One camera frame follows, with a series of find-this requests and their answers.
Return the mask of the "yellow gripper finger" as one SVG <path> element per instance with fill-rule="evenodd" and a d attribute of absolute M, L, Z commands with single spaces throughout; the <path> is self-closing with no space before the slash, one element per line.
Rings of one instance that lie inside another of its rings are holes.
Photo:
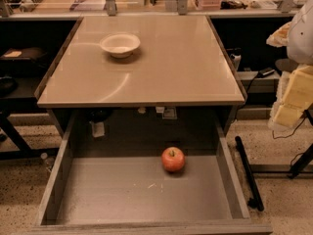
<path fill-rule="evenodd" d="M 286 47 L 289 43 L 288 34 L 291 23 L 285 23 L 272 33 L 266 40 L 266 43 L 273 47 Z"/>
<path fill-rule="evenodd" d="M 275 131 L 294 128 L 305 110 L 313 105 L 313 66 L 298 65 L 292 72 L 283 71 L 276 102 L 268 126 Z"/>

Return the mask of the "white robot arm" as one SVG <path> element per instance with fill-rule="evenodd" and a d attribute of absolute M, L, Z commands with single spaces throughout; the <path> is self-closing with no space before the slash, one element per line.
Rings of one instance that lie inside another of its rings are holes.
<path fill-rule="evenodd" d="M 296 63 L 293 71 L 282 72 L 268 122 L 270 129 L 285 131 L 294 128 L 313 104 L 313 0 L 308 0 L 266 43 L 286 46 L 288 58 Z"/>

